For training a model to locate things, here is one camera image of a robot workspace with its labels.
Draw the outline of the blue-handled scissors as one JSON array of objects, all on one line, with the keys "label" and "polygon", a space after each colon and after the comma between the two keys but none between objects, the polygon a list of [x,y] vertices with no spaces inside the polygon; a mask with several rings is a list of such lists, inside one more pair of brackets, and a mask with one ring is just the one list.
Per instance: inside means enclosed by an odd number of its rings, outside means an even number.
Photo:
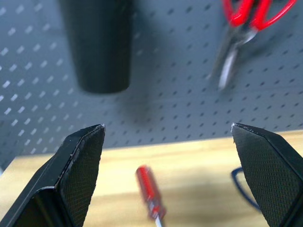
[{"label": "blue-handled scissors", "polygon": [[238,174],[243,173],[242,167],[238,167],[231,171],[232,181],[243,199],[258,212],[261,212],[259,205],[246,193],[241,183],[238,180]]}]

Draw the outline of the grey metal pegboard wall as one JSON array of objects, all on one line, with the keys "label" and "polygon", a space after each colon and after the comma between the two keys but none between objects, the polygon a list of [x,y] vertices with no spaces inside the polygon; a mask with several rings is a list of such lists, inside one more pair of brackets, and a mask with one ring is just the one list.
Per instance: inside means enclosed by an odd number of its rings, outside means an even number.
[{"label": "grey metal pegboard wall", "polygon": [[226,89],[207,76],[219,0],[136,0],[130,87],[80,91],[56,0],[0,0],[0,169],[102,123],[105,148],[228,136],[233,122],[303,129],[303,0],[245,44]]}]

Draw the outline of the red-handled scissors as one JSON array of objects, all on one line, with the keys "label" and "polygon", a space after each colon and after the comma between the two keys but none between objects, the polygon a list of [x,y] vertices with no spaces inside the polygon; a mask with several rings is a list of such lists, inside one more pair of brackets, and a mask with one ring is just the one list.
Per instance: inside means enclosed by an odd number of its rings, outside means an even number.
[{"label": "red-handled scissors", "polygon": [[267,15],[274,0],[222,0],[228,30],[207,78],[218,76],[218,89],[222,91],[227,88],[241,47],[250,42],[258,32],[285,16],[297,1],[287,0],[286,4],[268,19]]}]

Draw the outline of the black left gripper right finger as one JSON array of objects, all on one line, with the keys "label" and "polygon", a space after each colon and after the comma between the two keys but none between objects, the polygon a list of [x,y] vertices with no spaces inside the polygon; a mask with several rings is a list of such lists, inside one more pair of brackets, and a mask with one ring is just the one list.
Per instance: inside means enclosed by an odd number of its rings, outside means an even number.
[{"label": "black left gripper right finger", "polygon": [[303,227],[303,157],[280,135],[233,123],[241,167],[269,227]]}]

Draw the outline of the red-handled screwdriver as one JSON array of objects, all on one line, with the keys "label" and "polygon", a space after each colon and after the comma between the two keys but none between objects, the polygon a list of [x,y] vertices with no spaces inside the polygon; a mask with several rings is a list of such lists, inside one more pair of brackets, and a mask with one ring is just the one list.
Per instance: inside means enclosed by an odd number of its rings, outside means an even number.
[{"label": "red-handled screwdriver", "polygon": [[167,210],[162,203],[161,193],[152,169],[149,166],[142,165],[137,168],[135,174],[149,217],[155,221],[156,227],[165,227],[164,217]]}]

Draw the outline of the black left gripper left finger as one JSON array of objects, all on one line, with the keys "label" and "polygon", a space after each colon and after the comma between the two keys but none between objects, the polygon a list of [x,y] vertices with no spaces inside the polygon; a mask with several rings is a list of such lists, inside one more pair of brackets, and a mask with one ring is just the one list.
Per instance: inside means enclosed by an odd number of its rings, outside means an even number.
[{"label": "black left gripper left finger", "polygon": [[103,124],[67,136],[32,176],[0,227],[83,227],[96,188]]}]

